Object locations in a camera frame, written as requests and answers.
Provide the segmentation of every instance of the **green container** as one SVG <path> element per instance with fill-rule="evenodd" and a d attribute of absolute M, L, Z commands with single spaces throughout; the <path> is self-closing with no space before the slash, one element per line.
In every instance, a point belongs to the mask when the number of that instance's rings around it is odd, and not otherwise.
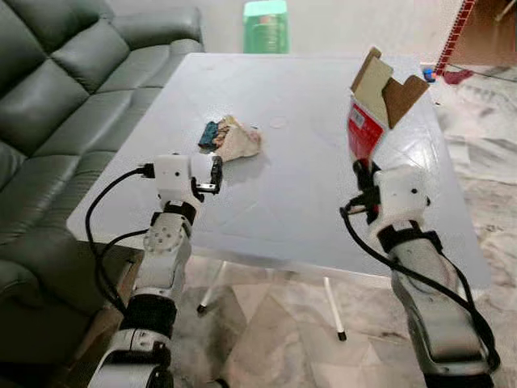
<path fill-rule="evenodd" d="M 284 0 L 247 2 L 244 53 L 289 53 L 288 5 Z"/>

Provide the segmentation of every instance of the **white robotic arm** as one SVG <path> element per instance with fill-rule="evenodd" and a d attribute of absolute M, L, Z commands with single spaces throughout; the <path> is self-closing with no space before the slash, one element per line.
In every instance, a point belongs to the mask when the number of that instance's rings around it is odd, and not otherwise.
<path fill-rule="evenodd" d="M 147 168 L 155 178 L 162 211 L 144 237 L 144 259 L 120 324 L 90 388 L 172 387 L 170 337 L 175 301 L 183 289 L 190 236 L 204 194 L 219 192 L 222 160 L 215 154 L 163 155 Z M 225 386 L 223 381 L 212 386 Z"/>
<path fill-rule="evenodd" d="M 422 232 L 423 213 L 430 204 L 425 172 L 402 166 L 380 170 L 375 163 L 356 162 L 361 196 L 341 208 L 354 240 L 388 265 L 392 287 L 404 306 L 414 350 L 430 388 L 486 388 L 499 364 L 494 337 L 477 312 L 467 280 L 442 252 L 436 232 Z M 378 239 L 384 258 L 363 242 L 349 216 L 367 213 L 370 239 Z M 467 301 L 457 293 L 463 286 Z"/>

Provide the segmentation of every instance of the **dark gray leather sofa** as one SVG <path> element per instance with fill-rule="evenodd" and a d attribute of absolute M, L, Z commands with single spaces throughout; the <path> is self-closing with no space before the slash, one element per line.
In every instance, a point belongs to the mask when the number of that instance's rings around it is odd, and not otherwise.
<path fill-rule="evenodd" d="M 202 50 L 194 8 L 0 0 L 0 362 L 59 364 L 80 344 L 103 299 L 66 218 Z M 107 262 L 116 279 L 123 260 Z"/>

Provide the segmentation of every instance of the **black cable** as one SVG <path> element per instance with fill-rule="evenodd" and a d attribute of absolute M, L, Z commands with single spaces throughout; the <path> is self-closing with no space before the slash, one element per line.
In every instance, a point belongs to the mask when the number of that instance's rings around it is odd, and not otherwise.
<path fill-rule="evenodd" d="M 102 252 L 99 255 L 99 260 L 97 260 L 95 262 L 95 283 L 97 284 L 99 291 L 112 305 L 117 307 L 117 310 L 119 310 L 121 313 L 124 313 L 124 312 L 121 309 L 119 309 L 119 307 L 116 305 L 116 303 L 118 304 L 118 302 L 116 302 L 116 298 L 113 297 L 113 295 L 110 295 L 109 293 L 107 293 L 106 289 L 104 288 L 105 283 L 103 283 L 103 281 L 105 281 L 105 280 L 102 277 L 102 269 L 105 268 L 104 267 L 104 258 L 106 257 L 107 252 L 111 248 L 113 248 L 113 246 L 115 246 L 115 244 L 117 244 L 119 241 L 124 240 L 125 238 L 130 238 L 130 237 L 138 236 L 140 234 L 145 234 L 146 232 L 147 232 L 147 229 L 137 230 L 135 232 L 122 234 L 121 236 L 112 239 L 108 244 L 106 244 L 106 246 L 104 246 Z"/>
<path fill-rule="evenodd" d="M 97 285 L 97 288 L 99 289 L 99 292 L 114 306 L 117 310 L 119 310 L 122 314 L 125 313 L 125 305 L 122 301 L 122 298 L 120 297 L 116 286 L 113 284 L 109 276 L 107 275 L 106 268 L 103 266 L 103 259 L 101 254 L 97 251 L 97 247 L 95 246 L 95 241 L 93 238 L 93 234 L 91 233 L 91 214 L 93 213 L 95 207 L 99 204 L 99 202 L 112 190 L 117 184 L 122 182 L 123 180 L 127 179 L 128 177 L 132 175 L 142 174 L 143 169 L 142 168 L 136 168 L 134 170 L 131 170 L 129 172 L 126 172 L 125 174 L 121 175 L 119 178 L 115 179 L 113 182 L 108 184 L 101 192 L 97 195 L 97 197 L 94 199 L 94 201 L 91 203 L 90 207 L 86 211 L 86 217 L 85 217 L 85 226 L 86 226 L 86 236 L 88 238 L 88 244 L 90 246 L 91 252 L 94 254 L 95 258 L 95 284 Z"/>
<path fill-rule="evenodd" d="M 470 286 L 469 283 L 464 276 L 464 274 L 460 271 L 456 265 L 452 264 L 450 260 L 449 263 L 451 263 L 454 268 L 456 269 L 456 273 L 458 273 L 458 276 L 460 278 L 461 284 L 464 287 L 465 295 L 467 296 L 468 301 L 460 297 L 457 293 L 454 293 L 447 287 L 441 285 L 440 283 L 436 282 L 435 280 L 432 280 L 421 273 L 415 272 L 399 263 L 396 263 L 387 257 L 384 257 L 379 252 L 372 249 L 367 243 L 363 241 L 363 239 L 355 232 L 351 222 L 350 222 L 350 215 L 349 211 L 352 206 L 352 201 L 348 202 L 348 204 L 342 209 L 341 215 L 343 216 L 343 220 L 345 221 L 345 227 L 348 230 L 348 233 L 350 233 L 350 236 L 354 239 L 354 241 L 371 257 L 374 259 L 380 261 L 382 264 L 387 265 L 389 268 L 391 268 L 393 271 L 400 272 L 404 275 L 407 275 L 415 280 L 418 280 L 422 282 L 425 285 L 428 285 L 432 287 L 433 289 L 441 292 L 442 294 L 446 295 L 447 297 L 450 297 L 454 302 L 456 302 L 458 305 L 463 307 L 465 310 L 467 310 L 473 320 L 473 325 L 476 329 L 476 332 L 478 333 L 479 337 L 483 341 L 483 344 L 485 344 L 486 349 L 488 351 L 487 355 L 487 363 L 490 367 L 491 371 L 495 371 L 501 364 L 501 359 L 498 355 L 497 350 L 495 349 L 495 338 L 494 333 L 490 329 L 490 325 L 487 323 L 487 321 L 483 318 L 483 316 L 477 311 L 476 306 L 474 305 L 474 300 L 472 298 L 472 294 L 470 292 Z"/>
<path fill-rule="evenodd" d="M 452 67 L 455 67 L 455 68 L 457 68 L 458 70 L 468 70 L 468 71 L 472 71 L 474 74 L 481 75 L 481 76 L 483 76 L 483 77 L 487 77 L 487 78 L 495 78 L 495 79 L 499 79 L 499 80 L 501 80 L 501 81 L 507 81 L 507 82 L 512 82 L 512 83 L 517 83 L 517 79 L 509 79 L 509 78 L 498 77 L 497 75 L 483 74 L 483 73 L 479 73 L 479 72 L 474 71 L 474 70 L 471 70 L 471 69 L 466 69 L 466 68 L 461 67 L 461 66 L 451 65 L 450 63 L 448 63 L 448 65 L 449 65 L 449 66 L 452 66 Z"/>

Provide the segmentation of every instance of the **table surface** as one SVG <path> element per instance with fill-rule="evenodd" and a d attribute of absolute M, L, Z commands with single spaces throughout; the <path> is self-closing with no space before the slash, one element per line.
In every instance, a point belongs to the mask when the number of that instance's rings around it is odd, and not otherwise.
<path fill-rule="evenodd" d="M 383 57 L 403 81 L 418 74 L 412 57 Z M 67 226 L 86 239 L 84 216 L 113 179 L 155 155 L 194 154 L 210 120 L 226 114 L 259 127 L 263 152 L 224 165 L 218 196 L 207 196 L 194 225 L 195 254 L 267 268 L 386 276 L 346 232 L 338 208 L 357 194 L 345 122 L 360 57 L 191 54 L 183 61 L 79 206 Z M 426 93 L 377 148 L 381 168 L 406 163 L 428 172 L 431 206 L 445 254 L 483 289 L 490 283 L 464 199 Z M 149 226 L 158 198 L 151 179 L 131 178 L 95 210 L 96 241 Z M 366 236 L 363 216 L 354 221 Z M 141 247 L 140 239 L 124 244 Z"/>

